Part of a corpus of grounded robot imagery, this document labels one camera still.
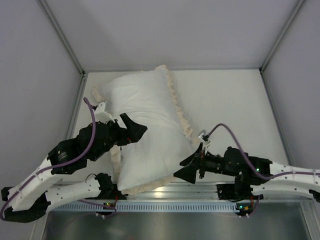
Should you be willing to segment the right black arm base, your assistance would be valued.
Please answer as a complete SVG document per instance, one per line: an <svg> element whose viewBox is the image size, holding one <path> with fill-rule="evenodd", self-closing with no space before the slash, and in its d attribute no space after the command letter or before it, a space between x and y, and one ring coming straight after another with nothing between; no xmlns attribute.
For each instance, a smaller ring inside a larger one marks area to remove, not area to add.
<svg viewBox="0 0 320 240"><path fill-rule="evenodd" d="M251 193L239 193L235 190L233 183L217 184L217 195L219 200L226 200L233 203L240 202L243 200L250 200L252 198Z"/></svg>

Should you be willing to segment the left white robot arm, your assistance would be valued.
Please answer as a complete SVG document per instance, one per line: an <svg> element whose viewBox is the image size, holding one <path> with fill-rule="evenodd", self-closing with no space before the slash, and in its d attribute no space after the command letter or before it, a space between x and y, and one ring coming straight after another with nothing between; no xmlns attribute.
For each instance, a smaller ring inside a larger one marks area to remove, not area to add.
<svg viewBox="0 0 320 240"><path fill-rule="evenodd" d="M125 113L120 117L125 127L120 127L116 120L93 122L82 128L75 138L61 141L26 180L15 187L4 187L1 190L1 198L5 201L0 211L1 220L30 223L61 205L111 195L114 184L111 176L103 172L80 183L55 184L86 168L89 161L97 161L112 147L137 143L148 129Z"/></svg>

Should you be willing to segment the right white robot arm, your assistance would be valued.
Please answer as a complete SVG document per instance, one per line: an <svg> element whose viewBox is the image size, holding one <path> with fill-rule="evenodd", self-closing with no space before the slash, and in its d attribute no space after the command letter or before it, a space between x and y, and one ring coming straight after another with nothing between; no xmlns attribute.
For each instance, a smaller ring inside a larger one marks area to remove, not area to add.
<svg viewBox="0 0 320 240"><path fill-rule="evenodd" d="M201 143L180 163L174 177L195 184L207 172L231 176L233 183L217 184L219 200L238 202L263 199L268 195L300 196L320 200L320 171L283 165L266 158L250 156L228 147L223 156L213 155Z"/></svg>

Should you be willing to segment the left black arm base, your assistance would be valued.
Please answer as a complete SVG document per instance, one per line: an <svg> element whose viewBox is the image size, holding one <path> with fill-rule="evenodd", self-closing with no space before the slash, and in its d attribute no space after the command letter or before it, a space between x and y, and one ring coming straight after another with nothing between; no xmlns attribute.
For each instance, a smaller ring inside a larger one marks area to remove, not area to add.
<svg viewBox="0 0 320 240"><path fill-rule="evenodd" d="M112 187L108 189L102 190L97 197L87 197L86 200L126 200L127 194L122 194L121 191L118 190L116 184L113 184Z"/></svg>

